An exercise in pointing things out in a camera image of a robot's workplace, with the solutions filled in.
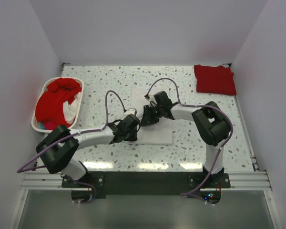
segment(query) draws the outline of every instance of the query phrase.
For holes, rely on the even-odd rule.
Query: cable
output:
[[[206,204],[213,205],[212,203],[210,203],[210,202],[206,201],[205,199],[203,199],[203,198],[201,198],[201,197],[199,197],[199,196],[196,196],[196,195],[194,195],[194,194],[189,194],[188,196],[191,196],[191,197],[197,198],[197,199],[199,199],[199,200],[203,201],[203,202],[204,202],[204,203],[206,203]]]
[[[177,84],[176,84],[176,82],[174,81],[174,80],[172,80],[172,79],[170,79],[170,78],[161,78],[161,79],[159,79],[159,80],[156,80],[153,84],[152,84],[152,86],[149,88],[149,90],[148,90],[148,92],[147,92],[147,94],[145,95],[145,96],[147,96],[148,97],[148,94],[149,94],[149,92],[151,91],[151,89],[153,88],[153,86],[158,82],[158,81],[160,81],[160,80],[169,80],[169,81],[172,81],[174,84],[175,84],[175,87],[176,87],[176,94],[177,94],[177,103],[181,103],[180,102],[180,98],[179,98],[179,91],[178,91],[178,86],[177,86]]]
[[[216,164],[216,161],[218,160],[218,157],[220,155],[220,152],[221,152],[221,148],[225,146],[225,144],[230,140],[230,138],[232,137],[232,134],[233,134],[233,125],[232,125],[232,122],[230,120],[230,118],[220,109],[218,109],[217,107],[213,107],[213,106],[209,106],[209,105],[186,105],[186,104],[183,104],[182,106],[184,107],[193,107],[193,108],[200,108],[200,107],[207,107],[207,108],[211,108],[211,109],[214,109],[218,112],[220,112],[228,121],[228,124],[230,126],[230,135],[229,137],[222,143],[222,145],[219,147],[218,151],[217,151],[217,154],[215,156],[215,159],[214,159],[214,162],[211,166],[211,169],[209,171],[209,173],[206,175],[206,177],[204,178],[204,180],[200,183],[200,185],[198,185],[196,188],[194,188],[192,191],[189,191],[187,193],[181,193],[180,196],[183,197],[183,196],[188,196],[190,194],[193,194],[195,191],[197,191],[198,189],[201,188],[202,185],[205,184],[205,182],[208,180],[208,178],[210,177],[213,169],[214,169],[214,166]]]
[[[76,183],[76,184],[79,184],[79,185],[85,185],[85,186],[88,186],[88,187],[90,187],[91,189],[93,189],[94,190],[94,195],[92,195],[92,198],[90,198],[88,201],[86,201],[86,202],[76,202],[77,204],[89,204],[89,203],[91,203],[92,201],[94,201],[95,200],[95,198],[96,198],[96,188],[92,185],[92,184],[88,184],[88,183],[84,183],[84,182],[80,182],[80,181],[77,181],[77,180],[73,180],[70,176],[68,176],[68,178],[70,178],[70,180],[71,181],[73,181],[74,183]]]
[[[120,96],[119,96],[115,91],[113,91],[113,90],[109,90],[109,91],[107,91],[106,95],[107,95],[109,92],[114,93],[114,94],[118,97],[118,99],[120,100],[120,102],[121,102],[121,104],[122,104],[123,110],[124,110],[124,112],[125,112],[125,111],[126,111],[126,109],[125,109],[124,103],[123,103],[122,99],[120,98]]]
[[[106,95],[105,95],[105,111],[106,111],[106,122],[105,122],[105,125],[104,127],[100,128],[100,129],[88,129],[88,130],[84,130],[84,131],[81,131],[81,132],[77,132],[77,133],[74,133],[72,135],[68,135],[68,136],[65,136],[59,140],[57,140],[56,142],[53,142],[52,144],[50,144],[48,147],[46,147],[45,149],[43,149],[42,151],[40,151],[36,156],[34,156],[29,162],[25,163],[23,166],[21,166],[18,170],[17,170],[17,173],[23,173],[23,172],[26,172],[26,171],[30,171],[30,170],[36,170],[36,169],[39,169],[39,168],[45,168],[45,166],[38,166],[38,167],[31,167],[31,168],[25,168],[26,166],[28,166],[29,164],[31,164],[33,161],[35,161],[37,158],[39,158],[41,155],[43,155],[45,152],[47,152],[49,149],[51,149],[53,146],[57,145],[58,143],[60,142],[63,142],[71,137],[74,137],[74,136],[77,136],[79,134],[86,134],[86,133],[93,133],[93,132],[100,132],[102,130],[104,130],[107,125],[108,125],[108,121],[109,121],[109,114],[108,114],[108,103],[107,103],[107,98],[108,98],[108,94],[112,92],[114,93],[120,100],[121,104],[122,104],[122,107],[123,109],[125,110],[125,106],[123,104],[123,101],[122,99],[120,98],[120,96],[113,90],[109,90],[107,91]]]

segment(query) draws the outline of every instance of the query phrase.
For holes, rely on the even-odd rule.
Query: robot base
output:
[[[97,189],[96,198],[106,195],[179,195],[193,190],[205,177],[205,172],[95,172],[89,173],[90,182]],[[212,182],[207,182],[202,190],[194,194],[211,201],[203,188],[230,188],[229,175],[222,173]],[[65,178],[61,187],[85,188]],[[213,200],[220,200],[220,192],[211,192]],[[88,191],[72,191],[72,199],[89,199]]]

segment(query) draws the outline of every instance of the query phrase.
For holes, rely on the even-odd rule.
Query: black mounting plate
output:
[[[106,195],[179,195],[189,192],[199,184],[195,181],[205,176],[203,172],[101,172],[91,171],[92,184],[97,189],[97,198]],[[217,183],[203,188],[230,188],[229,175],[224,173]],[[71,181],[62,181],[61,187],[86,187]],[[195,193],[201,196],[200,190]]]

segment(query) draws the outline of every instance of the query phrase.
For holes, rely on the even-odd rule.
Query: red garment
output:
[[[236,95],[234,73],[223,66],[194,66],[197,78],[197,92]]]
[[[82,91],[80,84],[74,79],[59,78],[47,86],[47,91],[42,94],[36,105],[36,120],[47,123],[51,121],[55,127],[58,125],[70,126],[65,121],[62,104],[68,101],[71,104],[74,96]]]
[[[54,130],[57,127],[52,121],[42,121],[42,124],[46,130]]]

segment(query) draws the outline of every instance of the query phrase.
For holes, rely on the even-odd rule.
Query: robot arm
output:
[[[38,144],[36,151],[39,153],[57,140],[69,136],[62,144],[57,144],[43,153],[41,159],[50,174],[62,172],[73,180],[85,181],[85,175],[89,177],[89,172],[81,162],[72,159],[75,151],[93,145],[136,140],[140,120],[135,115],[136,110],[129,109],[124,113],[123,120],[108,123],[101,131],[69,130],[64,125],[58,126]]]
[[[183,119],[194,121],[200,137],[206,143],[206,161],[204,170],[211,174],[222,174],[223,166],[223,143],[228,138],[231,125],[228,118],[221,112],[215,102],[209,102],[206,105],[191,106],[172,103],[166,92],[158,92],[153,96],[146,96],[150,104],[144,106],[144,114],[141,126],[153,125],[159,122],[159,118]]]

